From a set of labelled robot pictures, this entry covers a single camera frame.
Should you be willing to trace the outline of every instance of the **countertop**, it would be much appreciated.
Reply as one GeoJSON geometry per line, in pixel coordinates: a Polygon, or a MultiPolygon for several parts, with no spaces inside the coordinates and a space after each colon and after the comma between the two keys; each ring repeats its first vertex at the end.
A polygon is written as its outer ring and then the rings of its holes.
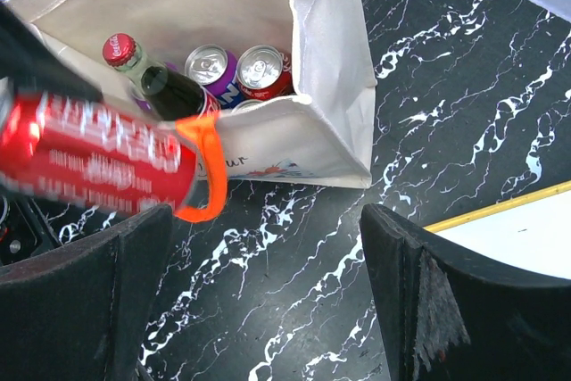
{"type": "MultiPolygon", "coordinates": [[[[142,350],[155,379],[388,380],[362,205],[426,226],[571,179],[569,23],[526,0],[363,4],[374,185],[236,181],[216,220],[178,222],[142,350]]],[[[39,204],[64,243],[120,220],[39,204]]]]}

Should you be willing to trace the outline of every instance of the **blurry red can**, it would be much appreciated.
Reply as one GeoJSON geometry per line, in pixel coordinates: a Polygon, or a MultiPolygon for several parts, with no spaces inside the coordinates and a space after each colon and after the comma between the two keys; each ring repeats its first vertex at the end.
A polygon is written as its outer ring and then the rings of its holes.
{"type": "Polygon", "coordinates": [[[170,132],[104,104],[18,94],[0,79],[0,184],[81,206],[135,214],[173,209],[194,184],[196,152],[170,132]]]}
{"type": "Polygon", "coordinates": [[[292,94],[292,62],[273,46],[250,48],[238,60],[238,85],[246,97],[266,101],[292,94]]]}

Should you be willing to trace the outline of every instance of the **orange bag handle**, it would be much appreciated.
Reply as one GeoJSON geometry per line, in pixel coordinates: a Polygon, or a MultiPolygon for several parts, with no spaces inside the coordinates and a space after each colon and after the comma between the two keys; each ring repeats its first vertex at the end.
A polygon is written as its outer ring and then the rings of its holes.
{"type": "Polygon", "coordinates": [[[203,155],[204,168],[208,179],[208,205],[202,209],[183,207],[175,216],[187,222],[205,222],[216,218],[224,209],[228,193],[226,160],[220,136],[216,131],[218,112],[201,118],[185,118],[175,122],[181,137],[193,142],[203,155]]]}

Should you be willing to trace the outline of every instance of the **bottle neck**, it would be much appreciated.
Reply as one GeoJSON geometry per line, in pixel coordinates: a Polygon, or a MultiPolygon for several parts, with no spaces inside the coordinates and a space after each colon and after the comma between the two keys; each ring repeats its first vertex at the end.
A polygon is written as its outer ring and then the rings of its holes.
{"type": "Polygon", "coordinates": [[[149,57],[141,45],[136,44],[135,53],[131,59],[122,66],[116,67],[115,69],[127,76],[133,82],[133,84],[135,84],[138,90],[145,94],[142,78],[150,67],[158,67],[165,70],[167,68],[167,66],[165,66],[162,62],[157,62],[149,57]]]}

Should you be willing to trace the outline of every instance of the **bottle of dark liquid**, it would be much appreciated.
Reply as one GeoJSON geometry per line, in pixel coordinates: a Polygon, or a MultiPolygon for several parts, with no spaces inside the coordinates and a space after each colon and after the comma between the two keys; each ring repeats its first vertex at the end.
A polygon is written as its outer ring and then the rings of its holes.
{"type": "Polygon", "coordinates": [[[218,102],[200,84],[153,60],[125,33],[107,39],[103,58],[131,79],[162,120],[179,120],[219,109],[218,102]]]}

